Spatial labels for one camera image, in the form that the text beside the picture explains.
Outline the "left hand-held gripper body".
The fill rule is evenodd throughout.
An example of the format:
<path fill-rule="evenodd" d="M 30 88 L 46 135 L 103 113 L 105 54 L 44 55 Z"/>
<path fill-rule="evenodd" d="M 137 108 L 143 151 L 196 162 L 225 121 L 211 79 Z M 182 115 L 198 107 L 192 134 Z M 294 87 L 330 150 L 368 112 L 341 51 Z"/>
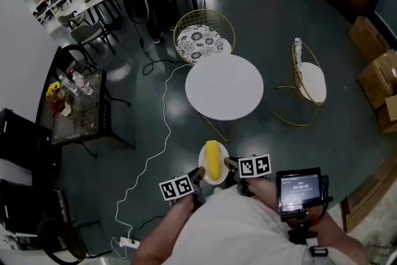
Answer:
<path fill-rule="evenodd" d="M 196 211 L 205 203 L 202 188 L 200 187 L 201 182 L 202 180 L 190 181 L 189 173 L 187 173 L 183 176 L 160 182 L 159 188 L 163 195 L 163 199 L 168 201 L 171 207 L 173 207 L 179 199 L 192 194 L 194 203 L 193 211 Z"/>

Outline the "white round plate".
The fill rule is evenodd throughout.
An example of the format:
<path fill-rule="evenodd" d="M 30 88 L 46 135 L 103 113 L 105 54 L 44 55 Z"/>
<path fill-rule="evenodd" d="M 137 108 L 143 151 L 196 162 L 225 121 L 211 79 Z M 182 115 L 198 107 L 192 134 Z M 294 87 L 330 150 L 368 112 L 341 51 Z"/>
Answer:
<path fill-rule="evenodd" d="M 208 184 L 211 185 L 219 185 L 221 184 L 223 181 L 225 181 L 229 169 L 226 167 L 226 165 L 223 162 L 223 159 L 226 157 L 229 157 L 229 153 L 227 151 L 227 149 L 219 142 L 218 146 L 220 148 L 220 153 L 221 153 L 221 158 L 222 158 L 222 162 L 221 162 L 221 176 L 218 180 L 213 180 L 211 178 L 210 172 L 209 172 L 209 168 L 208 168 L 208 164 L 207 164 L 207 159 L 206 159 L 206 151 L 205 151 L 205 145 L 202 147 L 200 154 L 198 156 L 198 166 L 203 166 L 205 168 L 205 174 L 203 177 L 203 180 L 206 181 Z"/>

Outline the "yellow corn cob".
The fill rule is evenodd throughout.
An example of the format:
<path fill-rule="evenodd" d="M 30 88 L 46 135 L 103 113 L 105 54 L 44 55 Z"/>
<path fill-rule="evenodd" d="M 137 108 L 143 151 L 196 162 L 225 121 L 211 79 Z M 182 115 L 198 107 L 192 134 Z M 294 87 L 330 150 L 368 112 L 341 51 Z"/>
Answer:
<path fill-rule="evenodd" d="M 217 141 L 206 142 L 205 157 L 211 178 L 214 181 L 219 180 L 221 178 L 221 152 Z"/>

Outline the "round white table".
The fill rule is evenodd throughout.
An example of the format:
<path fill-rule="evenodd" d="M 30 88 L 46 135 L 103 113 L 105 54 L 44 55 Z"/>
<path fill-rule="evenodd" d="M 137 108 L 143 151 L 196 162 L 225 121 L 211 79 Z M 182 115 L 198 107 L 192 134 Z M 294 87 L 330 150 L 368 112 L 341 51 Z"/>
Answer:
<path fill-rule="evenodd" d="M 225 142 L 230 139 L 213 124 L 241 119 L 262 100 L 264 82 L 248 60 L 232 54 L 200 58 L 187 74 L 185 93 L 191 106 Z"/>

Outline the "black monitor screen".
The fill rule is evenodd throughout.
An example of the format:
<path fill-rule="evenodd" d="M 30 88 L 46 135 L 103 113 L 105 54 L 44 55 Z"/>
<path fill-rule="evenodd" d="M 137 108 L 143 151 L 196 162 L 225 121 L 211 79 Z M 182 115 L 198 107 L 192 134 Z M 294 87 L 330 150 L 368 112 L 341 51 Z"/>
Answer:
<path fill-rule="evenodd" d="M 323 203 L 320 168 L 278 171 L 276 174 L 277 211 L 282 218 L 301 216 Z"/>

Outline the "white power strip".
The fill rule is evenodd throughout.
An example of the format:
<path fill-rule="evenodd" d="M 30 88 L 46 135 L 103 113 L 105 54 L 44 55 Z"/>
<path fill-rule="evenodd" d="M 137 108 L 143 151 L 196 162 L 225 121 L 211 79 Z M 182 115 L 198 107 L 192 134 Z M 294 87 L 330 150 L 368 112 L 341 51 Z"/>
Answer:
<path fill-rule="evenodd" d="M 138 247 L 140 246 L 140 241 L 121 236 L 119 246 L 125 248 L 138 249 Z"/>

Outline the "white oval seat cushion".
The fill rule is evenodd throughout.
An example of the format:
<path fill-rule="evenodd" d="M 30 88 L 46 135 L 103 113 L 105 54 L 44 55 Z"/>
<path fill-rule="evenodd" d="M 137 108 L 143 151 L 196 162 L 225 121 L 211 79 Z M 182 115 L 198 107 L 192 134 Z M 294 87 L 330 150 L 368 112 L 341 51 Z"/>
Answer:
<path fill-rule="evenodd" d="M 303 62 L 300 67 L 302 86 L 300 93 L 310 101 L 323 103 L 326 100 L 326 83 L 323 71 L 317 65 Z"/>

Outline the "black glass side table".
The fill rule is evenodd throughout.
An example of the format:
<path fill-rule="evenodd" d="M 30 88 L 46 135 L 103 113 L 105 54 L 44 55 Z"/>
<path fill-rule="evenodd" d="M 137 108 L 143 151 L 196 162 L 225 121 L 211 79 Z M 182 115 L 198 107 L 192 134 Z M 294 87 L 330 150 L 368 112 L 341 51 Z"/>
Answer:
<path fill-rule="evenodd" d="M 71 107 L 70 114 L 64 116 L 58 112 L 52 115 L 51 145 L 84 145 L 86 141 L 113 138 L 134 150 L 134 143 L 124 140 L 112 130 L 111 102 L 119 102 L 120 99 L 110 96 L 106 87 L 106 72 L 96 70 L 89 73 L 86 79 L 93 93 L 90 96 L 85 93 L 77 96 L 71 91 L 67 92 L 62 103 Z"/>

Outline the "black white floral seat cushion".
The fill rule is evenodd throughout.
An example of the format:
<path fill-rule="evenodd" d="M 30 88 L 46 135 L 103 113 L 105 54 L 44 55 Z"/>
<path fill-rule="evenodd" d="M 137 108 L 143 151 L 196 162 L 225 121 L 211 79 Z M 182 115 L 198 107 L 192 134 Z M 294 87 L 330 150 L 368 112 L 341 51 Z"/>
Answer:
<path fill-rule="evenodd" d="M 206 25 L 191 25 L 176 40 L 176 49 L 183 59 L 196 64 L 199 59 L 223 52 L 219 33 Z"/>

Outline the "dark round stool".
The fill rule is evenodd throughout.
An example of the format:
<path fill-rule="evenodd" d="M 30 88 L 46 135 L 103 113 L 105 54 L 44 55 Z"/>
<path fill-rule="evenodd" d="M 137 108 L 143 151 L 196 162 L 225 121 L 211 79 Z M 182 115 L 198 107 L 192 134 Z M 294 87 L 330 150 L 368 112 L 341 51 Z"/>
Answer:
<path fill-rule="evenodd" d="M 74 222 L 46 218 L 37 226 L 37 238 L 44 253 L 57 265 L 79 265 L 86 259 L 100 258 L 112 252 L 108 250 L 92 255 L 87 250 L 81 230 L 100 224 L 100 220 L 96 220 L 74 226 Z M 60 251 L 69 252 L 75 258 L 75 261 L 61 259 L 56 255 Z"/>

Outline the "clear plastic water bottle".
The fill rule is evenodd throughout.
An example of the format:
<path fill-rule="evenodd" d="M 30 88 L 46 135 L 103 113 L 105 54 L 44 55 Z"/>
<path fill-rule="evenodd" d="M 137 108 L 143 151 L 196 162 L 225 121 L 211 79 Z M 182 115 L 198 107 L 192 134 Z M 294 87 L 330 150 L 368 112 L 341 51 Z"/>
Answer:
<path fill-rule="evenodd" d="M 74 83 L 72 83 L 67 77 L 59 75 L 59 79 L 63 84 L 63 86 L 66 87 L 69 91 L 71 91 L 75 95 L 78 94 L 77 86 Z"/>
<path fill-rule="evenodd" d="M 77 85 L 77 87 L 83 93 L 85 93 L 87 96 L 90 96 L 93 93 L 92 87 L 82 74 L 80 74 L 76 70 L 71 70 L 71 75 L 75 85 Z"/>

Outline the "small open cardboard box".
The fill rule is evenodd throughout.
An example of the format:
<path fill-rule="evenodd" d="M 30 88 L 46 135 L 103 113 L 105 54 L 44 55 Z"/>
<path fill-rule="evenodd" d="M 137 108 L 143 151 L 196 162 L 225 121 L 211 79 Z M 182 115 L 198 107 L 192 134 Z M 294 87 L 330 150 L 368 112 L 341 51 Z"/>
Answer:
<path fill-rule="evenodd" d="M 385 99 L 376 116 L 381 133 L 397 133 L 397 94 Z"/>

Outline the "large cardboard box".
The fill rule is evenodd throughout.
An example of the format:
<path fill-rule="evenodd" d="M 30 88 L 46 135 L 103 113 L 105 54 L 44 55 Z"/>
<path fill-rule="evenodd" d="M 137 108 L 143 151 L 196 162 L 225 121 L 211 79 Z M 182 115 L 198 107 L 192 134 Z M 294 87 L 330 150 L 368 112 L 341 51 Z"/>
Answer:
<path fill-rule="evenodd" d="M 379 109 L 387 97 L 397 94 L 397 53 L 389 50 L 374 59 L 358 81 L 372 109 Z"/>

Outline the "sunflower bouquet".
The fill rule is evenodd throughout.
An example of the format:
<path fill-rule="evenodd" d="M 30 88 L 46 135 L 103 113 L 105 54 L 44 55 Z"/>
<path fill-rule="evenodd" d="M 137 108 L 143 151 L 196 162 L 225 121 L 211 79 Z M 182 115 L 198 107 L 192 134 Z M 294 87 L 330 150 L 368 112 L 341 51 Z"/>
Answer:
<path fill-rule="evenodd" d="M 60 114 L 65 107 L 65 103 L 72 107 L 73 102 L 73 96 L 68 93 L 68 90 L 64 90 L 62 83 L 55 81 L 49 85 L 45 96 L 45 104 L 53 115 Z"/>

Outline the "grey upholstered chair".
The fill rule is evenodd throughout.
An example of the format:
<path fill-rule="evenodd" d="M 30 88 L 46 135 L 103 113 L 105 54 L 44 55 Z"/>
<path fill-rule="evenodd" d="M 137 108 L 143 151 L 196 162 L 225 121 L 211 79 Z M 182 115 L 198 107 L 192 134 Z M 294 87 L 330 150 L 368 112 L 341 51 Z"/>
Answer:
<path fill-rule="evenodd" d="M 98 52 L 98 49 L 92 43 L 99 38 L 108 45 L 112 54 L 115 55 L 115 50 L 108 36 L 111 35 L 116 42 L 118 42 L 118 38 L 101 21 L 98 20 L 90 24 L 85 18 L 85 14 L 78 14 L 76 11 L 68 15 L 60 15 L 57 17 L 57 20 L 62 26 L 71 29 L 71 37 L 81 47 L 89 45 Z"/>

